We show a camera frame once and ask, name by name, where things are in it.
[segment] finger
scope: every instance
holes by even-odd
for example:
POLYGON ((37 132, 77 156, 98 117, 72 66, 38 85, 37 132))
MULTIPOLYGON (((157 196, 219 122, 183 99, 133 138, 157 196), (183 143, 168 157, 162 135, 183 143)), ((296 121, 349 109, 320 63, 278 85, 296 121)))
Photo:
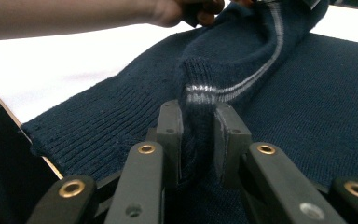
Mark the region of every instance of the finger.
POLYGON ((224 0, 213 0, 211 2, 203 3, 204 10, 211 14, 219 14, 224 7, 225 7, 224 0))
POLYGON ((201 10, 197 13, 197 20, 202 26, 212 25, 214 23, 214 14, 201 10))

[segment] human hand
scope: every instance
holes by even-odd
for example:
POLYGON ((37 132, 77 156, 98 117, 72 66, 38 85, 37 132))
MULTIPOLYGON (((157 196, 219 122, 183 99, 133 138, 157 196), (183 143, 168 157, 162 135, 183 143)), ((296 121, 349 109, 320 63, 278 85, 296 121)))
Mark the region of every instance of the human hand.
POLYGON ((149 23, 171 27, 179 23, 188 7, 201 4, 197 20, 203 26, 214 23, 214 15, 220 13, 225 5, 224 0, 155 0, 149 23))

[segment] knit fabric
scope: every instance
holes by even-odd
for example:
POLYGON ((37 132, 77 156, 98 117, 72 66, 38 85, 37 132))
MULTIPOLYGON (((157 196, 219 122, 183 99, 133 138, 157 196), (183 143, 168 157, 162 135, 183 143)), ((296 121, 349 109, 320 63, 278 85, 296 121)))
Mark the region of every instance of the knit fabric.
POLYGON ((32 152, 64 175, 100 180, 156 127, 159 107, 179 99, 183 179, 167 223, 239 223, 238 192, 223 190, 211 165, 221 101, 255 141, 281 147, 310 179, 328 186, 337 175, 358 175, 358 44, 317 35, 301 42, 327 3, 312 11, 300 1, 230 5, 216 25, 168 37, 116 77, 25 123, 32 152))

